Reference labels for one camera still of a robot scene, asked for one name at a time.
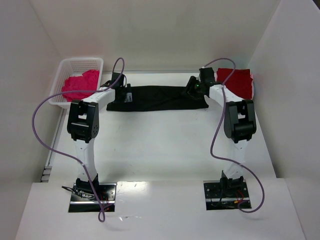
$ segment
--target black cloth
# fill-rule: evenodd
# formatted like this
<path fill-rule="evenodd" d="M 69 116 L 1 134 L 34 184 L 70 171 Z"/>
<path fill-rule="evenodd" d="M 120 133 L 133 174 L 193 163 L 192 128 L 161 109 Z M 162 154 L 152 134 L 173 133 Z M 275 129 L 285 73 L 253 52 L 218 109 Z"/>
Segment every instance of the black cloth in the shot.
<path fill-rule="evenodd" d="M 205 99 L 194 100 L 182 95 L 183 86 L 133 86 L 132 102 L 111 102 L 107 111 L 148 112 L 161 110 L 206 109 Z"/>

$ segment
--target red wire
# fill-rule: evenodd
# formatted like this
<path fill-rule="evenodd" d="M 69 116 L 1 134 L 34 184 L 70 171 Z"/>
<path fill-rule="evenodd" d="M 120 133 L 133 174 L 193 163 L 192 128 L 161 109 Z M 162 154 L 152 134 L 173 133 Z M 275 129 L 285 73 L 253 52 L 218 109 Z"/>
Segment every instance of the red wire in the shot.
<path fill-rule="evenodd" d="M 103 193 L 105 194 L 105 204 L 107 205 L 108 202 L 109 202 L 109 199 L 108 199 L 108 197 L 107 197 L 106 192 L 103 192 Z"/>
<path fill-rule="evenodd" d="M 107 196 L 105 196 L 105 200 L 106 200 L 106 204 L 108 204 L 108 198 Z"/>
<path fill-rule="evenodd" d="M 241 196 L 242 196 L 242 199 L 241 199 L 241 201 L 245 198 L 245 196 L 244 196 L 244 194 L 240 191 L 240 190 L 238 190 L 238 192 L 241 194 Z"/>

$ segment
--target wire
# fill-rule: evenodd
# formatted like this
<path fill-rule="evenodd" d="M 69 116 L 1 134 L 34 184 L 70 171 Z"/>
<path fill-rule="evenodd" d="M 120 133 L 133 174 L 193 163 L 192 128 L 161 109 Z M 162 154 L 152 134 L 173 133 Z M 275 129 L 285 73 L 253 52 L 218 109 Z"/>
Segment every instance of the wire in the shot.
<path fill-rule="evenodd" d="M 100 197 L 101 197 L 101 201 L 103 201 L 103 198 L 102 198 L 102 194 L 100 193 Z M 108 203 L 108 202 L 106 202 L 106 203 Z M 105 205 L 102 203 L 102 206 L 103 206 L 103 210 L 105 209 Z"/>
<path fill-rule="evenodd" d="M 243 209 L 240 208 L 241 204 L 243 203 L 246 203 L 248 202 L 249 200 L 243 200 L 241 202 L 238 203 L 237 205 L 237 208 L 241 211 L 241 212 L 244 212 L 244 213 L 247 213 L 247 214 L 250 214 L 250 213 L 254 213 L 256 211 L 258 211 L 262 205 L 264 204 L 265 202 L 265 189 L 264 189 L 264 186 L 262 185 L 260 179 L 258 178 L 258 176 L 248 167 L 246 167 L 245 165 L 241 164 L 240 162 L 236 161 L 236 160 L 232 160 L 232 159 L 229 159 L 229 158 L 226 158 L 226 157 L 221 157 L 221 156 L 217 156 L 214 154 L 213 152 L 213 149 L 214 149 L 214 145 L 215 145 L 215 142 L 216 142 L 216 139 L 217 139 L 217 136 L 218 136 L 218 132 L 221 128 L 221 125 L 222 125 L 222 121 L 224 120 L 224 117 L 225 117 L 225 113 L 226 113 L 226 104 L 227 104 L 227 100 L 226 100 L 226 93 L 225 93 L 225 84 L 226 82 L 229 80 L 229 78 L 232 76 L 232 74 L 235 72 L 236 70 L 236 64 L 233 60 L 231 60 L 230 58 L 227 58 L 227 57 L 221 57 L 221 58 L 217 58 L 209 63 L 207 63 L 206 65 L 204 65 L 204 67 L 207 67 L 209 66 L 210 64 L 213 64 L 214 62 L 217 62 L 217 61 L 220 61 L 220 60 L 228 60 L 229 62 L 231 62 L 233 64 L 233 70 L 232 72 L 226 77 L 226 79 L 222 82 L 222 94 L 223 94 L 223 109 L 222 109 L 222 114 L 221 114 L 221 118 L 220 118 L 220 121 L 219 121 L 219 124 L 218 124 L 218 127 L 216 128 L 215 130 L 215 133 L 214 133 L 214 136 L 213 136 L 213 139 L 212 139 L 212 143 L 211 143 L 211 147 L 210 147 L 210 154 L 212 157 L 214 157 L 215 159 L 219 159 L 219 160 L 224 160 L 224 161 L 228 161 L 228 162 L 231 162 L 231 163 L 234 163 L 234 164 L 237 164 L 239 166 L 241 166 L 242 168 L 246 169 L 248 172 L 250 172 L 254 177 L 255 179 L 257 180 L 257 182 L 259 183 L 260 187 L 261 187 L 261 191 L 262 191 L 262 200 L 259 204 L 259 206 L 257 206 L 255 209 L 253 210 L 250 210 L 250 211 L 245 211 Z"/>
<path fill-rule="evenodd" d="M 104 210 L 109 210 L 109 207 L 110 206 L 112 206 L 113 205 L 113 203 L 109 203 L 109 199 L 108 199 L 108 196 L 107 196 L 107 194 L 105 193 L 105 205 L 104 205 Z"/>
<path fill-rule="evenodd" d="M 242 198 L 241 198 L 241 201 L 245 198 L 245 196 L 244 196 L 244 194 L 240 191 L 240 190 L 238 190 L 238 192 L 241 194 L 241 196 L 242 196 Z"/>
<path fill-rule="evenodd" d="M 57 154 L 61 154 L 61 155 L 64 155 L 64 156 L 66 156 L 66 157 L 72 158 L 72 159 L 76 160 L 79 164 L 82 165 L 82 167 L 83 167 L 83 169 L 84 169 L 84 171 L 85 171 L 85 174 L 86 174 L 87 177 L 88 177 L 88 181 L 89 181 L 90 187 L 91 187 L 91 189 L 92 189 L 92 192 L 93 192 L 93 194 L 94 194 L 94 196 L 95 196 L 95 198 L 96 198 L 96 200 L 97 200 L 97 202 L 98 202 L 98 204 L 99 204 L 99 207 L 100 207 L 100 212 L 99 212 L 99 214 L 98 214 L 98 220 L 99 220 L 101 223 L 103 223 L 103 222 L 106 220 L 105 209 L 104 209 L 104 206 L 102 205 L 101 201 L 99 200 L 99 197 L 98 197 L 97 192 L 96 192 L 96 190 L 95 190 L 95 187 L 94 187 L 94 185 L 93 185 L 93 183 L 92 183 L 92 181 L 91 181 L 91 178 L 90 178 L 90 175 L 89 175 L 89 172 L 88 172 L 88 170 L 87 170 L 86 165 L 85 165 L 80 159 L 78 159 L 77 157 L 72 156 L 72 155 L 70 155 L 70 154 L 67 154 L 67 153 L 65 153 L 65 152 L 62 152 L 62 151 L 58 151 L 58 150 L 56 150 L 56 149 L 53 149 L 52 147 L 50 147 L 50 146 L 48 146 L 47 144 L 45 144 L 45 143 L 40 139 L 40 137 L 39 137 L 39 135 L 38 135 L 38 133 L 37 133 L 37 131 L 36 131 L 35 118 L 36 118 L 36 114 L 37 114 L 39 108 L 40 108 L 46 101 L 48 101 L 49 99 L 52 99 L 52 98 L 54 98 L 54 97 L 56 97 L 56 96 L 59 96 L 59 95 L 62 95 L 62 94 L 71 94 L 71 93 L 102 93 L 102 92 L 106 92 L 108 89 L 112 88 L 112 87 L 119 81 L 119 79 L 121 78 L 121 76 L 122 76 L 122 74 L 123 74 L 123 72 L 124 72 L 124 69 L 125 69 L 125 60 L 124 60 L 122 57 L 119 57 L 119 58 L 115 61 L 115 63 L 114 63 L 112 72 L 115 71 L 115 67 L 116 67 L 116 65 L 117 65 L 117 63 L 118 63 L 119 60 L 122 60 L 121 73 L 120 73 L 120 75 L 118 76 L 118 78 L 114 81 L 114 83 L 111 84 L 110 86 L 108 86 L 106 89 L 104 89 L 104 90 L 72 90 L 72 91 L 59 92 L 59 93 L 56 93 L 56 94 L 54 94 L 54 95 L 51 95 L 51 96 L 47 97 L 46 99 L 44 99 L 42 102 L 40 102 L 40 104 L 35 108 L 35 110 L 34 110 L 34 112 L 33 112 L 33 115 L 32 115 L 32 122 L 31 122 L 31 123 L 32 123 L 32 130 L 33 130 L 33 133 L 34 133 L 34 135 L 35 135 L 35 138 L 36 138 L 44 147 L 46 147 L 47 149 L 49 149 L 49 150 L 51 150 L 52 152 L 55 152 L 55 153 L 57 153 Z"/>
<path fill-rule="evenodd" d="M 221 193 L 220 193 L 220 199 L 218 201 L 218 203 L 215 205 L 215 207 L 219 206 L 221 204 L 221 200 L 222 200 L 222 196 L 224 195 L 224 191 L 221 189 Z"/>
<path fill-rule="evenodd" d="M 75 191 L 73 188 L 71 188 L 71 187 L 61 186 L 61 188 L 65 189 L 65 190 L 67 190 L 67 191 L 69 191 L 69 192 L 76 193 L 76 191 Z"/>

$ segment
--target white plastic basket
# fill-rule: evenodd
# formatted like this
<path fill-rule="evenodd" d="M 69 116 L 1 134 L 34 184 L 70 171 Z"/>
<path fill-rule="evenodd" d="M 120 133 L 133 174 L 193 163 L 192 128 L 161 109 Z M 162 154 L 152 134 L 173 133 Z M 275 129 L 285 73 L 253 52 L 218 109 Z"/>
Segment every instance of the white plastic basket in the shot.
<path fill-rule="evenodd" d="M 81 76 L 84 72 L 94 69 L 99 70 L 99 78 L 96 89 L 100 88 L 102 70 L 104 61 L 99 57 L 73 57 L 67 58 L 60 62 L 58 71 L 56 72 L 53 85 L 50 91 L 50 96 L 53 94 L 61 93 L 61 88 L 65 85 L 65 80 L 69 77 Z M 70 102 L 62 96 L 58 95 L 49 99 L 49 103 L 52 105 L 58 105 L 64 109 L 70 107 Z"/>

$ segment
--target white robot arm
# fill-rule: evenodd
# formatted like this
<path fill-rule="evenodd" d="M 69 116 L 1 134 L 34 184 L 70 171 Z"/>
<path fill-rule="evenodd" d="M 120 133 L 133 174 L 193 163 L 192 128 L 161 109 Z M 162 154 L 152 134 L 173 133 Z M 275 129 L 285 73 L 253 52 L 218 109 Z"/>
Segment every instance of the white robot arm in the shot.
<path fill-rule="evenodd" d="M 101 87 L 99 90 L 105 90 L 107 87 Z M 114 89 L 108 89 L 105 92 L 97 92 L 92 94 L 91 96 L 85 98 L 82 100 L 82 103 L 79 102 L 72 102 L 72 105 L 76 105 L 76 108 L 82 107 L 82 105 L 85 105 L 85 103 L 88 104 L 88 108 L 95 108 L 96 105 L 93 105 L 93 103 L 97 103 L 97 110 L 100 111 L 101 109 L 105 108 L 108 103 L 113 102 L 116 99 L 116 91 Z M 97 176 L 97 170 L 95 167 L 95 154 L 94 154 L 94 142 L 95 137 L 98 134 L 99 131 L 99 115 L 96 119 L 96 123 L 91 126 L 91 139 L 83 139 L 80 136 L 74 136 L 72 137 L 74 139 L 75 149 L 76 149 L 76 156 L 78 159 L 80 159 L 86 166 L 90 178 L 93 181 Z M 86 122 L 86 119 L 79 118 L 77 121 L 70 122 L 70 128 L 77 127 L 77 128 L 89 128 L 90 124 Z M 88 182 L 88 176 L 85 173 L 84 168 L 78 163 L 78 179 L 80 179 L 83 182 Z"/>
<path fill-rule="evenodd" d="M 238 97 L 233 92 L 228 90 L 225 86 L 222 86 L 220 84 L 211 86 L 209 89 L 209 98 L 215 100 L 221 107 L 224 106 L 224 96 L 222 93 L 222 88 L 224 88 L 227 103 L 242 102 L 244 100 L 243 98 Z M 232 139 L 230 139 L 230 141 L 231 148 L 228 158 L 235 160 L 241 164 L 245 163 L 245 153 L 248 141 L 246 139 L 239 140 L 237 143 L 235 143 Z M 232 179 L 238 179 L 243 176 L 243 168 L 232 162 L 225 162 L 223 172 L 228 178 Z"/>
<path fill-rule="evenodd" d="M 231 148 L 228 156 L 225 157 L 243 164 L 248 141 L 257 129 L 254 103 L 252 100 L 238 97 L 225 86 L 216 82 L 215 73 L 211 67 L 202 67 L 199 71 L 200 74 L 197 78 L 191 76 L 184 94 L 192 99 L 202 99 L 206 95 L 223 107 L 222 88 L 224 88 L 226 97 L 224 132 L 231 141 Z M 243 168 L 231 162 L 226 162 L 223 171 L 229 179 L 238 179 L 243 175 Z"/>
<path fill-rule="evenodd" d="M 118 77 L 119 81 L 107 90 L 106 85 L 112 85 Z M 73 100 L 70 105 L 67 131 L 74 140 L 76 157 L 85 165 L 96 190 L 99 188 L 99 180 L 95 166 L 94 142 L 99 132 L 99 111 L 116 100 L 116 93 L 118 98 L 124 97 L 124 77 L 114 72 L 112 80 L 99 89 L 101 92 L 96 92 L 82 100 Z M 77 191 L 92 193 L 88 175 L 83 166 L 78 163 L 78 176 L 75 182 Z"/>

